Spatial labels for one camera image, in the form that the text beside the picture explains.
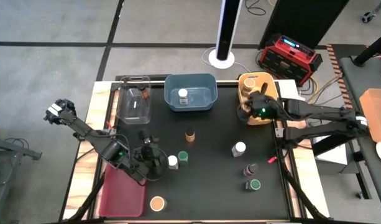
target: red tray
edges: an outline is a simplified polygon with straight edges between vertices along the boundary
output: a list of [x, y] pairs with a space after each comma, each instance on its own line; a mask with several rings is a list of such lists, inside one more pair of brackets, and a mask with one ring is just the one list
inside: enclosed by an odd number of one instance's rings
[[139, 217], [144, 201], [144, 186], [140, 186], [123, 170], [106, 167], [99, 216]]

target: green lid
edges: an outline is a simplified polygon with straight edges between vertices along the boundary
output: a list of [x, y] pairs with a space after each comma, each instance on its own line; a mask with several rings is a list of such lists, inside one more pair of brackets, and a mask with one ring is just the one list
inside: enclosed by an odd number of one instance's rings
[[180, 161], [187, 161], [188, 160], [188, 153], [185, 151], [180, 151], [178, 154], [178, 158]]
[[257, 179], [251, 180], [250, 181], [250, 188], [252, 190], [259, 190], [260, 189], [260, 182]]

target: display screen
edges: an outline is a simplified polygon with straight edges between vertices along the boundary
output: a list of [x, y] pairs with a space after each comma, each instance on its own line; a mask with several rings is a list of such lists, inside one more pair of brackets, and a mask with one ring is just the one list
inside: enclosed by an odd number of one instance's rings
[[284, 43], [291, 45], [292, 47], [295, 47], [295, 44], [288, 41], [287, 39], [283, 39]]

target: wooden board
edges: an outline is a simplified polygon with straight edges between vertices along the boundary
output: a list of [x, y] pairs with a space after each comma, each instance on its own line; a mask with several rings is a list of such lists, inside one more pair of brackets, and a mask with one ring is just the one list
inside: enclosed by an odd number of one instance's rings
[[[86, 117], [86, 123], [90, 125], [93, 129], [103, 129], [104, 120], [106, 117], [106, 110], [108, 107], [108, 101], [110, 96], [110, 87], [112, 82], [95, 82], [90, 107], [88, 109], [88, 115]], [[113, 108], [111, 111], [111, 124], [114, 124], [114, 119], [117, 110], [118, 93], [114, 95]], [[289, 126], [296, 126], [298, 128], [305, 127], [305, 122], [288, 122]], [[310, 141], [301, 142], [302, 146], [310, 147]], [[92, 148], [90, 143], [82, 142], [80, 144], [80, 149], [78, 157], [89, 151]], [[326, 200], [324, 197], [323, 188], [321, 186], [320, 177], [318, 174], [316, 161], [314, 160], [313, 151], [310, 149], [304, 149], [298, 147], [293, 150], [295, 155], [296, 168], [298, 170], [298, 176], [301, 183], [301, 188], [304, 190], [305, 194], [316, 206], [316, 208], [327, 217], [329, 216]], [[76, 163], [73, 177], [71, 180], [71, 185], [69, 189], [69, 194], [67, 202], [65, 205], [65, 211], [63, 213], [63, 219], [70, 218], [77, 211], [78, 207], [84, 202], [85, 198], [91, 192], [94, 173], [96, 169], [96, 161], [98, 160], [98, 155], [95, 152], [91, 152], [80, 161]], [[293, 207], [297, 217], [300, 217], [300, 210], [298, 207], [298, 201], [295, 192], [291, 190], [291, 199], [293, 201]], [[101, 192], [99, 192], [96, 198], [96, 206], [94, 210], [94, 217], [99, 217], [99, 202]]]

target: concrete floor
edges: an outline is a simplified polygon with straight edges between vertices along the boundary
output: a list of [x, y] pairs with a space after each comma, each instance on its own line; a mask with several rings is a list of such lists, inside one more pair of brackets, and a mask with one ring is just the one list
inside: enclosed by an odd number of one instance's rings
[[[105, 42], [118, 0], [0, 0], [0, 41]], [[220, 0], [126, 0], [115, 42], [214, 43]], [[379, 0], [350, 1], [321, 44], [371, 44], [381, 36], [381, 13], [371, 23], [360, 16]], [[265, 16], [242, 8], [235, 43], [258, 44], [272, 12], [261, 0]], [[86, 116], [103, 48], [0, 47], [0, 137], [25, 138], [42, 151], [39, 161], [25, 158], [4, 209], [4, 220], [20, 223], [55, 222], [62, 208], [77, 141], [71, 131], [51, 126], [42, 118], [58, 98], [75, 102], [78, 116]], [[245, 70], [235, 65], [216, 70], [201, 61], [205, 49], [113, 48], [103, 80], [116, 75], [209, 72], [217, 79], [233, 79]], [[256, 50], [233, 50], [236, 61], [260, 70]], [[326, 50], [313, 75], [323, 85], [334, 76]], [[322, 94], [323, 102], [340, 94], [337, 84]], [[328, 103], [342, 106], [342, 98]], [[381, 205], [369, 180], [373, 200], [358, 201], [354, 175], [321, 177], [329, 212], [338, 220], [381, 223]]]

